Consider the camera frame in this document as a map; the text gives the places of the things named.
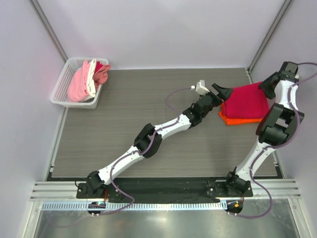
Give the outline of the crimson red t shirt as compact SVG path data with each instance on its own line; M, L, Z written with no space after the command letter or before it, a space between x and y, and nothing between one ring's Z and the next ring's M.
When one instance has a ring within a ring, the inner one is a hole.
M233 89L229 99L221 105L219 115L224 119L261 121L269 111L269 105L260 83Z

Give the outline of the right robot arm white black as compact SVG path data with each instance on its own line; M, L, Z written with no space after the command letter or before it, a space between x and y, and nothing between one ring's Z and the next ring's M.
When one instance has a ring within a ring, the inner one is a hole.
M258 125L253 148L244 161L228 173L223 184L227 195L243 196L249 191L253 174L266 158L277 148L285 146L296 134L305 116L296 105L298 66L297 63L285 61L279 71L259 84L258 88L265 96L275 102Z

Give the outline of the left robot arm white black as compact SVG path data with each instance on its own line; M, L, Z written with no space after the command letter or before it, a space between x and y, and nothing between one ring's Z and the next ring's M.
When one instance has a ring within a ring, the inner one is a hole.
M159 125L146 124L134 139L133 145L122 156L87 176L86 188L81 190L89 197L102 197L107 186L114 184L114 179L118 175L138 161L154 156L165 139L200 124L213 108L220 106L233 93L231 88L223 88L217 84L213 84L212 87L216 93L207 89L203 81L191 86L189 89L199 94L197 102L168 122Z

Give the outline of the folded orange t shirt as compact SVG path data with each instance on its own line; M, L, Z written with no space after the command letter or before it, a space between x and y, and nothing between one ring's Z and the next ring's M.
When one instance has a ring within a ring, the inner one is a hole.
M218 112L220 118L224 121L226 125L242 125L242 124L250 124L250 123L260 123L262 118L260 119L229 119L225 115L223 115L222 111Z

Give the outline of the salmon pink t shirt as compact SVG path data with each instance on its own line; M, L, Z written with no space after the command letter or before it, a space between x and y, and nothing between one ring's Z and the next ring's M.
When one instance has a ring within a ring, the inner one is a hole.
M108 79L108 71L111 69L110 64L103 64L97 73L94 73L93 80L95 86L98 88L100 85L104 84Z

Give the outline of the dark red t shirt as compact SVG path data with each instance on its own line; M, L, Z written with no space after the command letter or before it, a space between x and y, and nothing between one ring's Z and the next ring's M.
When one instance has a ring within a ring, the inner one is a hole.
M95 73L97 73L97 72L100 70L100 68L101 68L102 66L103 66L103 64L98 61L98 62L96 63Z

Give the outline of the white t shirt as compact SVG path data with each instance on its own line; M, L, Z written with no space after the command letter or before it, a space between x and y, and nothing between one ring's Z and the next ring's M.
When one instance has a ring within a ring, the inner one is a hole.
M93 59L89 63L88 73L87 73L87 81L86 81L86 87L88 90L88 96L86 97L86 100L94 98L96 95L96 87L95 82L93 80L93 76L95 74L95 69L97 65L97 60Z

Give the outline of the light pink t shirt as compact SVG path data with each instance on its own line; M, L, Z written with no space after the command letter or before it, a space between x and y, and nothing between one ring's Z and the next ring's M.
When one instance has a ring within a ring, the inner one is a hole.
M70 102L84 102L89 96L87 89L87 77L90 65L87 60L75 72L67 89L67 96Z

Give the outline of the white plastic laundry basket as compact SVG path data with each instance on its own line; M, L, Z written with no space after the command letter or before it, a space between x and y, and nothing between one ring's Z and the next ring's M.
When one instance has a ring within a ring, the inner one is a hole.
M60 73L60 76L57 80L57 83L53 89L51 94L51 102L53 104L58 104L64 106L66 108L80 108L80 109L94 109L97 106L99 96L101 94L102 85L98 88L96 87L96 95L94 98L85 100L84 102L70 102L67 96L67 89L71 82L71 79L75 72L83 65L85 60L90 63L93 59L96 59L97 62L99 61L102 64L109 64L107 59L103 58L83 58L83 57L76 57L76 58L69 58L63 69Z

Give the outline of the right aluminium frame post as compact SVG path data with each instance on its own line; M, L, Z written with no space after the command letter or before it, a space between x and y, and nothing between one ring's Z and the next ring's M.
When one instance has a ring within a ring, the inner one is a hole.
M251 63L247 67L247 72L249 74L251 74L252 71L255 69L258 61L260 60L260 58L262 57L262 54L264 53L264 51L267 48L268 44L270 43L270 41L274 37L276 31L278 30L278 27L279 27L280 23L282 22L284 16L286 15L288 10L292 6L293 2L294 2L293 0L284 0L282 2L281 7L279 8L276 16L274 17L272 23L270 24L270 26L269 26L269 28L268 28L268 30L267 30L262 42L261 42L259 48L257 49L254 57L251 60Z

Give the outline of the aluminium frame post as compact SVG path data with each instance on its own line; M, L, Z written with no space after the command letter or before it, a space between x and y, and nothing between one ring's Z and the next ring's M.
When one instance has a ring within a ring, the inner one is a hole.
M284 0L282 2L281 7L279 8L276 16L274 17L272 23L270 24L270 26L269 26L269 28L268 28L268 30L267 30L262 42L261 42L259 48L257 49L254 57L251 60L251 63L247 67L247 72L249 74L251 74L252 71L255 69L258 61L260 60L260 58L262 57L262 54L264 53L264 51L267 48L268 44L270 43L270 41L274 37L276 31L278 30L278 27L279 27L280 23L282 22L284 16L286 15L288 10L292 6L293 2L294 2L293 0Z
M39 4L39 2L37 0L28 0L28 2L31 5L31 7L33 8L35 14L37 15L39 21L42 24L44 30L48 34L51 42L53 43L55 49L57 50L59 56L61 57L61 59L64 62L66 62L68 60L68 56L67 56L63 46L61 45L55 31L53 30L48 18L46 17L41 5Z

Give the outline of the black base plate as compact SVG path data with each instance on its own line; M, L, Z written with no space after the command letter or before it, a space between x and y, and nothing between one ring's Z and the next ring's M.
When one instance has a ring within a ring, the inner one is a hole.
M116 178L114 183L104 185L97 183L93 192L88 185L77 185L78 199L104 199L112 203L129 203L131 198L120 192L123 190L135 198L135 203L176 204L176 203L213 203L221 198L249 198L253 196L251 183L237 179L217 177L189 178Z

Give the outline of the left aluminium frame post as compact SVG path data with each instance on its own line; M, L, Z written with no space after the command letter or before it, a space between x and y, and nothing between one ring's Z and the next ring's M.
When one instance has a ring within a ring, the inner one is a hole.
M53 30L48 18L46 17L41 5L39 4L39 2L37 0L28 0L28 2L31 5L31 7L33 8L35 14L37 15L39 21L42 24L44 30L48 34L51 42L53 43L55 49L57 50L59 56L61 57L61 59L64 62L66 62L68 60L68 56L67 56L63 46L61 45L55 31Z

